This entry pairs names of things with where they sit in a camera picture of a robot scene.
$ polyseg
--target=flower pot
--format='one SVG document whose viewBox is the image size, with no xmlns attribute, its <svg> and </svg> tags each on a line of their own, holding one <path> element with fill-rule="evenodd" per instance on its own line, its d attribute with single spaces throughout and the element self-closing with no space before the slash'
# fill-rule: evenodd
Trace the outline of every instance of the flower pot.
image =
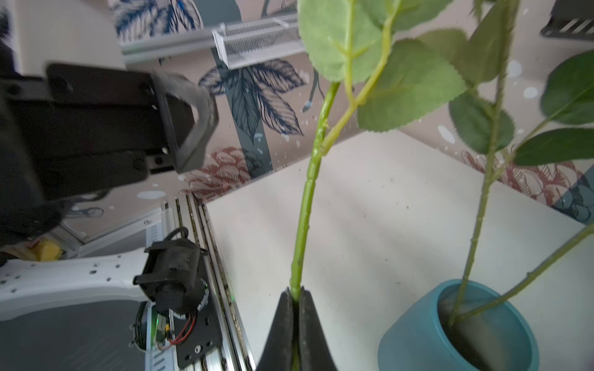
<svg viewBox="0 0 594 371">
<path fill-rule="evenodd" d="M 452 345 L 441 325 L 440 314 L 442 321 L 447 321 L 459 285 L 460 280 L 440 284 L 392 325 L 378 349 L 380 371 L 538 370 L 534 335 L 520 312 L 509 303 L 456 325 L 456 329 L 469 336 L 466 347 L 455 337 L 452 339 L 458 345 Z M 497 296 L 499 294 L 490 288 L 469 282 L 460 312 Z M 480 366 L 481 363 L 488 364 L 489 368 Z"/>
</svg>

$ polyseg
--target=pot rim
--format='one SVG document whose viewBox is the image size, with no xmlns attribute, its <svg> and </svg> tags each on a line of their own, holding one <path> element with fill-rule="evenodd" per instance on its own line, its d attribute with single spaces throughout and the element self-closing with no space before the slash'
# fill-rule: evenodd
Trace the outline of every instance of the pot rim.
<svg viewBox="0 0 594 371">
<path fill-rule="evenodd" d="M 450 340 L 447 338 L 446 333 L 443 330 L 443 327 L 441 326 L 439 315 L 437 313 L 437 304 L 438 304 L 439 298 L 441 296 L 441 293 L 448 287 L 453 286 L 453 285 L 459 285 L 461 282 L 462 282 L 462 280 L 460 280 L 460 279 L 445 281 L 445 282 L 439 284 L 431 292 L 431 306 L 432 306 L 431 322 L 435 326 L 438 336 L 440 337 L 442 343 L 448 349 L 450 354 L 458 362 L 463 363 L 466 366 L 466 368 L 468 368 L 469 370 L 480 371 L 475 366 L 472 366 L 470 364 L 470 362 L 468 362 L 464 357 L 462 357 L 460 355 L 460 353 L 458 353 L 456 348 L 451 344 Z M 500 296 L 499 293 L 497 293 L 495 290 L 493 290 L 483 284 L 480 284 L 478 282 L 468 281 L 468 285 L 480 288 L 481 290 L 485 290 L 486 292 L 488 292 L 489 294 L 491 294 L 493 296 Z M 520 322 L 520 324 L 522 325 L 522 327 L 524 329 L 524 332 L 528 336 L 528 341 L 530 342 L 530 349 L 532 351 L 532 359 L 531 359 L 530 365 L 528 365 L 528 368 L 526 369 L 526 371 L 538 370 L 538 364 L 539 364 L 538 346 L 536 345 L 536 338 L 534 337 L 534 334 L 532 333 L 530 326 L 528 325 L 528 323 L 526 322 L 526 320 L 524 319 L 524 317 L 522 316 L 520 311 L 517 310 L 516 307 L 514 307 L 509 301 L 505 302 L 502 305 L 506 306 L 506 308 L 509 309 L 512 312 L 512 314 L 518 319 L 518 321 Z"/>
</svg>

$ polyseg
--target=floral wallpaper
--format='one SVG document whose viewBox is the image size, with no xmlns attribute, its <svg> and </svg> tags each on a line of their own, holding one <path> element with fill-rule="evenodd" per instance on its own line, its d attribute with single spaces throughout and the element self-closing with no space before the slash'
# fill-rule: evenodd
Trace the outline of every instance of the floral wallpaper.
<svg viewBox="0 0 594 371">
<path fill-rule="evenodd" d="M 522 2 L 508 67 L 510 83 L 505 102 L 516 123 L 514 143 L 542 119 L 538 102 L 546 76 L 564 59 L 594 46 L 544 39 L 539 35 L 548 22 L 553 3 L 554 0 Z M 109 5 L 121 42 L 192 32 L 221 22 L 251 21 L 296 10 L 294 0 L 109 0 Z M 470 34 L 475 27 L 468 11 L 471 7 L 472 0 L 454 0 L 434 21 L 419 25 L 409 35 L 416 36 L 436 27 L 461 27 Z M 68 223 L 86 235 L 137 218 L 178 192 L 194 192 L 205 202 L 212 200 L 311 152 L 317 114 L 328 82 L 320 78 L 305 54 L 230 71 L 218 59 L 215 49 L 200 50 L 128 68 L 180 73 L 209 88 L 216 95 L 219 127 L 207 146 L 209 155 L 202 169 L 183 175 L 154 175 L 145 182 L 114 189 L 100 201 L 77 205 L 70 212 Z M 481 93 L 487 97 L 494 91 L 493 83 L 481 87 Z M 340 92 L 330 122 L 337 121 L 346 106 L 346 96 Z M 462 143 L 446 107 L 411 123 L 403 131 L 484 171 L 484 158 Z M 357 132 L 353 118 L 341 138 Z M 501 181 L 582 223 L 591 223 L 594 221 L 592 165 L 592 161 L 524 168 L 511 165 Z"/>
</svg>

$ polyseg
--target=blue pot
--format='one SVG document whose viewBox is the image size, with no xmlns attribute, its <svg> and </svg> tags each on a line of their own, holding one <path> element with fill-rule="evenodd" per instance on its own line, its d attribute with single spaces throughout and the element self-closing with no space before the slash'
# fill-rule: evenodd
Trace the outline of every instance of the blue pot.
<svg viewBox="0 0 594 371">
<path fill-rule="evenodd" d="M 378 349 L 380 371 L 478 371 L 454 348 L 440 324 L 438 303 L 455 297 L 460 280 L 444 282 L 406 311 L 384 334 Z M 469 282 L 465 308 L 476 307 L 498 297 L 495 291 Z M 505 303 L 487 310 L 474 321 L 481 321 L 481 332 L 497 341 L 497 362 L 506 371 L 538 370 L 538 346 L 520 312 Z"/>
</svg>

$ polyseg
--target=artificial plant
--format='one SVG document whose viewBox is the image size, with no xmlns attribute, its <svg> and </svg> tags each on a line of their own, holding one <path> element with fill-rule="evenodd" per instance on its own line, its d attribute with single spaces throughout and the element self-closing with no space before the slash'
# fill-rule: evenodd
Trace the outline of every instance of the artificial plant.
<svg viewBox="0 0 594 371">
<path fill-rule="evenodd" d="M 507 65 L 519 0 L 497 0 L 482 18 L 482 0 L 474 1 L 478 26 L 467 39 L 456 28 L 427 32 L 415 39 L 394 41 L 394 34 L 436 17 L 452 0 L 299 0 L 299 31 L 309 58 L 332 83 L 318 121 L 307 171 L 292 263 L 290 290 L 295 303 L 301 293 L 301 274 L 309 215 L 324 155 L 353 114 L 360 128 L 383 132 L 399 128 L 449 103 L 450 116 L 461 139 L 486 155 L 486 169 L 470 251 L 454 309 L 456 321 L 504 303 L 584 238 L 594 224 L 555 251 L 526 279 L 492 302 L 468 313 L 458 310 L 470 277 L 489 189 L 514 161 L 519 166 L 594 158 L 594 129 L 561 128 L 539 134 L 555 121 L 571 126 L 594 122 L 594 52 L 570 58 L 549 76 L 541 109 L 546 118 L 509 152 L 514 123 L 503 109 Z M 497 80 L 494 101 L 482 98 L 478 87 Z M 355 94 L 353 86 L 362 87 Z M 343 84 L 349 106 L 326 134 L 328 114 Z M 495 155 L 505 160 L 495 165 Z"/>
</svg>

